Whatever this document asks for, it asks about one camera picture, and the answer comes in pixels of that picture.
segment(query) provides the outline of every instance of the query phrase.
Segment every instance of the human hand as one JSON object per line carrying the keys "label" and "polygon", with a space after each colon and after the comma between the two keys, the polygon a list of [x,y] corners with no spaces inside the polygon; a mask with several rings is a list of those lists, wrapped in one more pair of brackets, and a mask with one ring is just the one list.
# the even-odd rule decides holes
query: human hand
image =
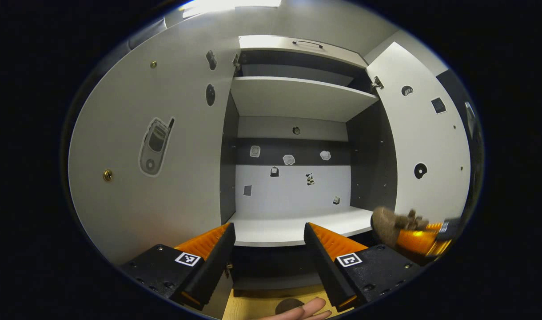
{"label": "human hand", "polygon": [[314,298],[299,308],[294,308],[275,316],[259,318],[258,320],[323,320],[328,318],[330,314],[332,314],[332,311],[328,310],[320,314],[316,314],[315,316],[313,314],[324,308],[325,305],[326,301],[324,299]]}

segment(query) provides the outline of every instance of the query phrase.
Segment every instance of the door hinge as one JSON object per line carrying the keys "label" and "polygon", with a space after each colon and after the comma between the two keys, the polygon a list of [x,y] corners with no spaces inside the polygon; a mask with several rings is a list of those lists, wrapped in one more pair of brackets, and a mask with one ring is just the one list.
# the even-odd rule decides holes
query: door hinge
{"label": "door hinge", "polygon": [[241,65],[239,64],[239,55],[236,52],[236,56],[234,57],[234,67],[236,67],[236,71],[239,71],[241,69]]}
{"label": "door hinge", "polygon": [[224,268],[224,273],[226,274],[226,278],[230,278],[230,270],[234,266],[231,263],[227,263],[226,268]]}
{"label": "door hinge", "polygon": [[379,81],[377,76],[374,77],[374,83],[370,85],[370,91],[373,91],[374,88],[383,89],[383,84]]}

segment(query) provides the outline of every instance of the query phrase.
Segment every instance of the white cabinet door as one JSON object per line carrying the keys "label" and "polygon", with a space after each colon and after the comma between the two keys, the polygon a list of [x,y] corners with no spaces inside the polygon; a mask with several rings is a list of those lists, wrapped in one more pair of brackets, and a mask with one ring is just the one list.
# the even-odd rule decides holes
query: white cabinet door
{"label": "white cabinet door", "polygon": [[[195,16],[139,45],[103,77],[80,112],[68,159],[70,191],[86,233],[112,263],[220,225],[222,130],[239,52],[234,14]],[[145,133],[153,119],[168,124],[172,117],[161,171],[148,176],[139,162]],[[110,182],[102,178],[106,169]]]}
{"label": "white cabinet door", "polygon": [[[377,92],[395,142],[395,211],[407,214],[414,208],[430,223],[460,216],[468,193],[470,154],[452,99],[429,69],[395,42],[366,71],[383,85]],[[446,111],[436,112],[432,101],[437,98]],[[421,179],[415,176],[417,164],[427,168]]]}

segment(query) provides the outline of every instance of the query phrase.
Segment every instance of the cabinet handle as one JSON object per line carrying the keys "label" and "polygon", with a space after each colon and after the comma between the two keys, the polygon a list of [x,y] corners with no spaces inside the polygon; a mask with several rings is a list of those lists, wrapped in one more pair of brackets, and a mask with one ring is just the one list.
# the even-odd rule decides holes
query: cabinet handle
{"label": "cabinet handle", "polygon": [[315,43],[315,42],[303,41],[303,40],[293,40],[293,44],[297,44],[297,42],[312,43],[312,44],[318,45],[318,47],[319,47],[320,49],[322,49],[322,44],[318,44],[318,43]]}

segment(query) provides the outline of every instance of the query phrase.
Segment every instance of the wooden floor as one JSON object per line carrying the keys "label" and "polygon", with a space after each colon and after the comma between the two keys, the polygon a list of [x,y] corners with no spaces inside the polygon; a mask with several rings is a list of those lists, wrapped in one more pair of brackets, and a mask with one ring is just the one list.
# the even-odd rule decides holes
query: wooden floor
{"label": "wooden floor", "polygon": [[237,297],[234,297],[232,289],[222,320],[254,320],[264,316],[272,316],[275,314],[277,304],[286,298],[295,298],[307,303],[317,296],[326,300],[326,306],[317,313],[330,310],[332,311],[330,317],[332,317],[351,310],[337,312],[336,308],[330,306],[330,301],[322,285],[287,290],[244,291],[241,296]]}

